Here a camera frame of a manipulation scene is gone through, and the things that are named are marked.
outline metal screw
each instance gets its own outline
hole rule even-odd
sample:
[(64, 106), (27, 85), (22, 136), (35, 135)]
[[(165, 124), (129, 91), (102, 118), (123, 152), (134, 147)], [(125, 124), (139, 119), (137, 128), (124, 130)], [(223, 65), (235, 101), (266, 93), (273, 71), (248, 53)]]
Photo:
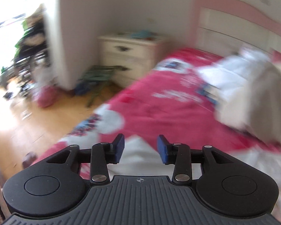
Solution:
[(94, 175), (93, 177), (92, 177), (92, 180), (94, 181), (94, 182), (103, 182), (103, 181), (105, 181), (107, 179), (107, 177), (105, 176), (105, 175), (103, 175), (103, 174), (97, 174), (97, 175)]
[(175, 176), (175, 179), (179, 182), (186, 182), (190, 179), (190, 177), (186, 174), (178, 174)]

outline pink bedspread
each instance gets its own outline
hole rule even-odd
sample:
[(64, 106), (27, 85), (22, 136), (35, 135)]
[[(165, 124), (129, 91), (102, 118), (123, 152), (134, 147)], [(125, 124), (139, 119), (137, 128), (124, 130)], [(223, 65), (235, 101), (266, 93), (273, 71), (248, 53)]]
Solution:
[[(228, 152), (263, 145), (256, 138), (216, 121), (212, 103), (197, 93), (203, 82), (194, 68), (211, 64), (220, 56), (186, 48), (168, 58), (181, 62), (168, 60), (159, 64), (145, 78), (95, 111), (39, 160), (71, 144), (85, 149), (96, 143), (111, 142), (118, 133), (123, 133), (125, 138), (138, 135), (155, 150), (159, 134), (171, 143), (185, 143), (193, 149), (212, 145)], [(83, 166), (81, 171), (84, 178), (88, 178), (87, 168), (89, 166)]]

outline nightstand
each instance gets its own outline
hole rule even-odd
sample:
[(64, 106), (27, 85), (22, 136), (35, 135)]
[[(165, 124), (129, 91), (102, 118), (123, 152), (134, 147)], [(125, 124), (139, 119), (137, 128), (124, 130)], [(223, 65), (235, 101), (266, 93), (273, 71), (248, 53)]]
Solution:
[(100, 65), (124, 66), (127, 71), (117, 71), (112, 78), (121, 87), (145, 76), (170, 52), (170, 39), (154, 36), (153, 40), (131, 39), (130, 33), (100, 36)]

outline ridged plastic surface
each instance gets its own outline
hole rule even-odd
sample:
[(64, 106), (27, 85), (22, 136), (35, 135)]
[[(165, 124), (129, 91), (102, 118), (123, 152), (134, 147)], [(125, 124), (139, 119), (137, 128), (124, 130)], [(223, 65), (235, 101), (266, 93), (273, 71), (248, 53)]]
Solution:
[(5, 225), (279, 225), (271, 215), (228, 218), (205, 208), (185, 186), (167, 177), (115, 176), (91, 188), (85, 199), (66, 214), (49, 219), (12, 215)]

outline wall outlet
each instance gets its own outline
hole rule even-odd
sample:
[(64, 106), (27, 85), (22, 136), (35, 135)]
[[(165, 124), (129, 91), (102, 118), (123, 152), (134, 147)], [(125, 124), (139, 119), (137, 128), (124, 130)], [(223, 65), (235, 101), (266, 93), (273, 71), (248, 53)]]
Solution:
[(147, 18), (147, 22), (149, 24), (155, 24), (156, 23), (156, 21), (154, 19), (152, 19), (152, 18)]
[(270, 6), (271, 5), (271, 2), (270, 0), (260, 0), (263, 4), (267, 5), (267, 6)]

